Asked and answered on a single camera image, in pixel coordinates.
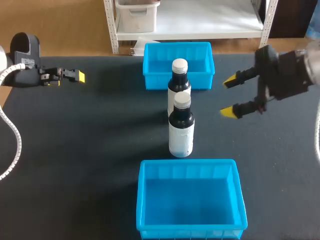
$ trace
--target black and white bottle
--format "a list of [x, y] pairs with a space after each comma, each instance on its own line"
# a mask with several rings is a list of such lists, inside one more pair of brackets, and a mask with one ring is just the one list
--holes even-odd
[[178, 92], [191, 94], [191, 85], [187, 78], [188, 62], [177, 58], [172, 62], [172, 78], [168, 83], [168, 117], [174, 110], [174, 99]]
[[174, 96], [169, 116], [169, 150], [177, 158], [189, 156], [194, 146], [195, 118], [190, 111], [191, 96], [180, 91]]

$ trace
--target white shelving unit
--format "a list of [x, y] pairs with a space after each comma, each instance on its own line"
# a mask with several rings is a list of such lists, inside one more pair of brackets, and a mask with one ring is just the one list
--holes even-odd
[[269, 0], [263, 25], [256, 4], [258, 0], [161, 0], [157, 8], [156, 31], [127, 33], [117, 14], [114, 21], [113, 0], [104, 0], [113, 53], [119, 53], [118, 41], [196, 40], [261, 38], [267, 43], [278, 0]]

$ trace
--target black table mat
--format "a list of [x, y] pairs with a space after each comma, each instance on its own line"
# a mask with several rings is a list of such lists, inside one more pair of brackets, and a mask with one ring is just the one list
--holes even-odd
[[[144, 159], [171, 159], [167, 92], [145, 90], [141, 57], [47, 57], [77, 68], [86, 84], [12, 90], [4, 111], [22, 136], [22, 156], [0, 181], [1, 240], [138, 240], [137, 180]], [[240, 120], [219, 110], [251, 100], [257, 82], [222, 82], [253, 55], [215, 55], [212, 90], [192, 91], [189, 158], [236, 161], [248, 228], [242, 239], [319, 239], [320, 165], [314, 153], [319, 89], [271, 101]], [[0, 120], [0, 170], [16, 142]]]

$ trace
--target blue plastic bin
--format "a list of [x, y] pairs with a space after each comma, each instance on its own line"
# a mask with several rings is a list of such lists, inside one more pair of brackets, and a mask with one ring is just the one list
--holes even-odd
[[247, 226], [234, 160], [141, 163], [136, 228], [142, 239], [239, 239]]
[[147, 43], [143, 59], [146, 89], [168, 89], [168, 82], [172, 77], [172, 62], [179, 58], [188, 62], [191, 89], [211, 89], [215, 65], [209, 42]]

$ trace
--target bottle label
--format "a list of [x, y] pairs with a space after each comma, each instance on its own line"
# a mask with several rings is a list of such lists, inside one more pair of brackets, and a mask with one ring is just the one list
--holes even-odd
[[169, 150], [177, 158], [185, 158], [192, 152], [194, 146], [195, 124], [181, 129], [176, 128], [169, 122]]
[[[191, 95], [191, 86], [188, 89], [184, 90], [183, 92], [186, 92]], [[175, 95], [176, 95], [176, 92], [168, 88], [168, 117], [174, 111]]]

